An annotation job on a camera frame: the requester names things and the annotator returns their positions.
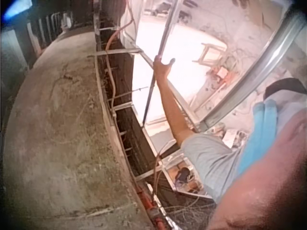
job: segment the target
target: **gray t-shirt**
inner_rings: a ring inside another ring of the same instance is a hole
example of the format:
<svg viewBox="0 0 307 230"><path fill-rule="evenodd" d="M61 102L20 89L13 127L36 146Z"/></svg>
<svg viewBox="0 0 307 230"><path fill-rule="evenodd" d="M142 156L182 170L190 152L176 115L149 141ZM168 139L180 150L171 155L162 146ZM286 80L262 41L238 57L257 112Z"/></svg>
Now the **gray t-shirt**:
<svg viewBox="0 0 307 230"><path fill-rule="evenodd" d="M293 115L307 108L307 95L293 91L280 90L269 99L277 104L277 134ZM232 152L221 139L200 133L184 140L181 149L198 171L204 189L218 203L235 179L242 150Z"/></svg>

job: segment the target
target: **shirt sleeve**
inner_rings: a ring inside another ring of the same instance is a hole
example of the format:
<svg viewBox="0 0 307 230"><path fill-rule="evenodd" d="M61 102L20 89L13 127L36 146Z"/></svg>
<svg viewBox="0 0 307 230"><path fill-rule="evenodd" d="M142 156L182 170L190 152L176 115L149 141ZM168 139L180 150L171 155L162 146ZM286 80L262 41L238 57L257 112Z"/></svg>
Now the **shirt sleeve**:
<svg viewBox="0 0 307 230"><path fill-rule="evenodd" d="M218 202L234 179L239 151L232 152L219 138L193 134L181 149L199 173L207 193Z"/></svg>

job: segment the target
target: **blue face mask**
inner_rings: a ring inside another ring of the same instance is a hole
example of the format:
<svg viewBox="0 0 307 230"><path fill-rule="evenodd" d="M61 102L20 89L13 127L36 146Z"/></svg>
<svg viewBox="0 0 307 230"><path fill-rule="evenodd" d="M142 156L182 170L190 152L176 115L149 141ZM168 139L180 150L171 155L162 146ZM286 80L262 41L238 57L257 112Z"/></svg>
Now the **blue face mask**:
<svg viewBox="0 0 307 230"><path fill-rule="evenodd" d="M276 138L277 107L274 100L257 103L253 108L255 127L244 148L236 172L239 177L249 166L260 160Z"/></svg>

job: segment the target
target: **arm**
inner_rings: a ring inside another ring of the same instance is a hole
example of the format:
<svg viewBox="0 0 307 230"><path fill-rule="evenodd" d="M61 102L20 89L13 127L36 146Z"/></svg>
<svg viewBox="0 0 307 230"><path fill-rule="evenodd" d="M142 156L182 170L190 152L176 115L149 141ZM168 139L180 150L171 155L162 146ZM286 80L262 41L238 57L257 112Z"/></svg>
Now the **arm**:
<svg viewBox="0 0 307 230"><path fill-rule="evenodd" d="M166 119L177 144L181 146L182 142L194 132L189 129L186 120L174 99L173 93L167 84L167 76L174 62L175 60L172 59L168 65L164 65L161 63L161 58L156 56L153 63L153 73L160 90L162 106Z"/></svg>

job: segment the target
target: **ground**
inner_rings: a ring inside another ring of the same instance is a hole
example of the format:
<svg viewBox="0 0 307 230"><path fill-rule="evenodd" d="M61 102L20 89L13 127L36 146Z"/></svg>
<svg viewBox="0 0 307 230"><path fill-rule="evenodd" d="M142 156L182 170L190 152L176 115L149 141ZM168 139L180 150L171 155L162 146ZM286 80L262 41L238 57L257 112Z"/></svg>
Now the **ground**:
<svg viewBox="0 0 307 230"><path fill-rule="evenodd" d="M62 34L29 71L8 121L3 180L29 229L151 229L106 131L91 28Z"/></svg>

